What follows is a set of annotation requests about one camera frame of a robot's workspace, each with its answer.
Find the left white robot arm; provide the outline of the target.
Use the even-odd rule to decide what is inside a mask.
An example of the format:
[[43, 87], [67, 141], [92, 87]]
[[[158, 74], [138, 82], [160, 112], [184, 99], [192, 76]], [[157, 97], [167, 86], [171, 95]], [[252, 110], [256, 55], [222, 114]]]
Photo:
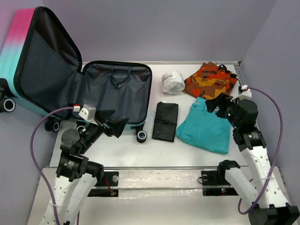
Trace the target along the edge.
[[102, 135], [120, 137], [127, 118], [112, 120], [114, 110], [97, 111], [88, 105], [74, 105], [73, 111], [88, 122], [81, 132], [75, 128], [61, 136], [61, 155], [51, 199], [41, 220], [42, 225], [73, 225], [89, 192], [104, 179], [103, 165], [89, 161], [84, 153]]

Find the orange camouflage garment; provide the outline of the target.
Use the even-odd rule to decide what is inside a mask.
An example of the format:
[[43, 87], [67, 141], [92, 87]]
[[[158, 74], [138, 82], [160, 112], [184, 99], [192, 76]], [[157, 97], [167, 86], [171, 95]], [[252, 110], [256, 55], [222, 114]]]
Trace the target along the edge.
[[183, 92], [195, 98], [211, 100], [221, 93], [230, 95], [237, 81], [237, 75], [224, 64], [218, 66], [213, 62], [204, 62], [199, 70], [184, 80]]

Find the black leather pouch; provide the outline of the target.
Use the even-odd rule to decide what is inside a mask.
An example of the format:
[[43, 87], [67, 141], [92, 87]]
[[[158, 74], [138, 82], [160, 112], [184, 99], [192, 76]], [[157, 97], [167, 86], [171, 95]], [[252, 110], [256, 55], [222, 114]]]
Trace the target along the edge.
[[157, 104], [152, 138], [160, 141], [174, 142], [177, 127], [179, 105], [159, 102]]

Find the pink teal kids suitcase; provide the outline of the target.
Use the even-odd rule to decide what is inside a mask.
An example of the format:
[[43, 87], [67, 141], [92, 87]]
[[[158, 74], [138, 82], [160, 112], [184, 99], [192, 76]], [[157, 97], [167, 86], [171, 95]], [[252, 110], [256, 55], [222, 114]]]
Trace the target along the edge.
[[141, 63], [96, 60], [83, 64], [81, 53], [62, 23], [47, 7], [15, 12], [0, 53], [0, 110], [16, 105], [41, 115], [53, 113], [45, 125], [57, 130], [61, 120], [80, 120], [76, 112], [58, 108], [91, 105], [114, 110], [112, 118], [127, 119], [143, 143], [152, 70]]

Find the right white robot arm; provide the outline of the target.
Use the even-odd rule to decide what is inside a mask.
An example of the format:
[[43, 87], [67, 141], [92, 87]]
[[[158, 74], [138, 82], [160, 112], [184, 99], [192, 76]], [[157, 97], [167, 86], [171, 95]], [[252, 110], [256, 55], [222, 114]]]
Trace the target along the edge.
[[252, 175], [253, 180], [249, 181], [233, 160], [224, 160], [217, 167], [217, 181], [229, 183], [247, 208], [240, 214], [247, 215], [252, 225], [292, 225], [300, 211], [290, 205], [273, 173], [265, 139], [256, 126], [256, 103], [221, 93], [205, 104], [208, 112], [215, 112], [233, 127], [233, 139]]

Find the teal shirt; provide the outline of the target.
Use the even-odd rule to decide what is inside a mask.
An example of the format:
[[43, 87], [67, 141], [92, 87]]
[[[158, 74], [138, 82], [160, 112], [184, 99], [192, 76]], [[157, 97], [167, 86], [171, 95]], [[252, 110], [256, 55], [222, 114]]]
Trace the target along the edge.
[[179, 125], [176, 136], [188, 145], [226, 155], [229, 152], [230, 131], [230, 123], [209, 113], [205, 100], [199, 97]]

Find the white cloth bundle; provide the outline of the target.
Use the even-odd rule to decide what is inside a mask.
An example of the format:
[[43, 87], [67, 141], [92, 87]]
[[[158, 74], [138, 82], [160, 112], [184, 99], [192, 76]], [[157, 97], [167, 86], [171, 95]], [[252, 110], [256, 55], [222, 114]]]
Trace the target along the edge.
[[169, 71], [162, 75], [162, 91], [164, 94], [177, 95], [185, 88], [185, 82], [179, 71]]

